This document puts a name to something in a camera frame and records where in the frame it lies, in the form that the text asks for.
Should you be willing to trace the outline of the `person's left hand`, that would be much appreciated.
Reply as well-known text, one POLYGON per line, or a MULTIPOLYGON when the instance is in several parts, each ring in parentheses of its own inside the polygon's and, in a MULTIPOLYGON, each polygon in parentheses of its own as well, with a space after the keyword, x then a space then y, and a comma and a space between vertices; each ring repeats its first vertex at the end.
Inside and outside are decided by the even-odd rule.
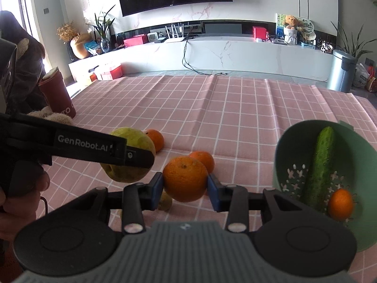
POLYGON ((36 219, 41 193, 50 186, 50 177, 44 171, 36 180, 35 189, 21 197, 6 197, 1 190, 1 239, 13 241, 16 234, 36 219))

